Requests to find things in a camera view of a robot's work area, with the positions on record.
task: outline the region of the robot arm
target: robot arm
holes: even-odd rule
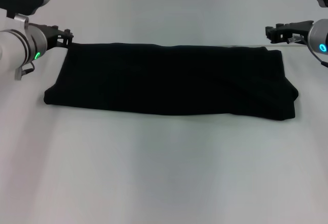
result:
[[[42,57],[54,47],[68,48],[73,34],[70,30],[59,31],[58,26],[30,24],[28,15],[50,0],[0,0],[0,8],[7,10],[5,28],[0,31],[0,74],[16,70],[15,78],[33,70],[22,67]]]
[[[317,0],[320,7],[328,7],[328,0]],[[328,19],[321,19],[317,22],[307,21],[290,24],[277,24],[276,28],[266,27],[266,37],[272,44],[277,43],[298,43],[308,46],[311,53],[328,67],[328,63],[320,60],[313,52],[328,55]]]

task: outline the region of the white wall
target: white wall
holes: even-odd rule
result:
[[[315,0],[51,0],[31,19],[77,43],[260,45],[266,26],[327,16]]]

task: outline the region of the white table surface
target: white table surface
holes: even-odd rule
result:
[[[300,92],[295,119],[46,106],[63,49],[2,76],[0,223],[327,223],[328,69],[269,49]]]

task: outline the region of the green led light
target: green led light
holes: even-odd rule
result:
[[[40,55],[41,55],[41,53],[38,52],[38,53],[35,55],[34,60],[38,59]]]

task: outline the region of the folded black fabric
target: folded black fabric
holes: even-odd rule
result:
[[[295,117],[298,91],[265,47],[73,44],[49,105],[160,115]]]

